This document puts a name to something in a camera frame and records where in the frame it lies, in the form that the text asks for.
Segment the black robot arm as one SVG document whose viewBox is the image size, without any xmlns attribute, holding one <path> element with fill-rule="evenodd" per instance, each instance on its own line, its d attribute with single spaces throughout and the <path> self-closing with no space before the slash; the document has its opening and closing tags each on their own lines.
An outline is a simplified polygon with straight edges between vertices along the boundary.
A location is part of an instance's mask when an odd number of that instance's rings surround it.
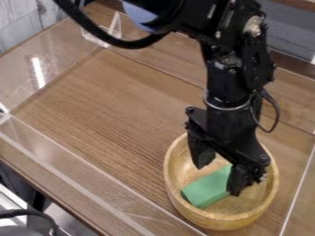
<svg viewBox="0 0 315 236">
<path fill-rule="evenodd" d="M 53 0 L 72 20 L 108 44 L 140 49 L 180 32 L 200 45 L 206 66 L 205 107 L 185 109 L 186 141 L 194 166 L 216 156 L 230 164 L 226 191 L 238 195 L 260 183 L 270 158 L 256 138 L 264 86 L 276 65 L 266 50 L 265 14 L 257 0 L 120 0 L 125 14 L 148 36 L 124 41 L 105 32 L 70 0 Z"/>
</svg>

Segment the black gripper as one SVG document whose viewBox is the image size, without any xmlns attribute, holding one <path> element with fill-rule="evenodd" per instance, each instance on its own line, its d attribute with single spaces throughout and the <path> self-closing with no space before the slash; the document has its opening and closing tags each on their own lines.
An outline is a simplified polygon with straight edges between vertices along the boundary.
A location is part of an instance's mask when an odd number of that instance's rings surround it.
<svg viewBox="0 0 315 236">
<path fill-rule="evenodd" d="M 204 96 L 205 108 L 185 109 L 186 140 L 192 162 L 200 170 L 218 154 L 232 165 L 226 191 L 238 196 L 242 189 L 260 183 L 270 165 L 256 130 L 260 127 L 261 95 L 244 96 L 234 102 Z"/>
</svg>

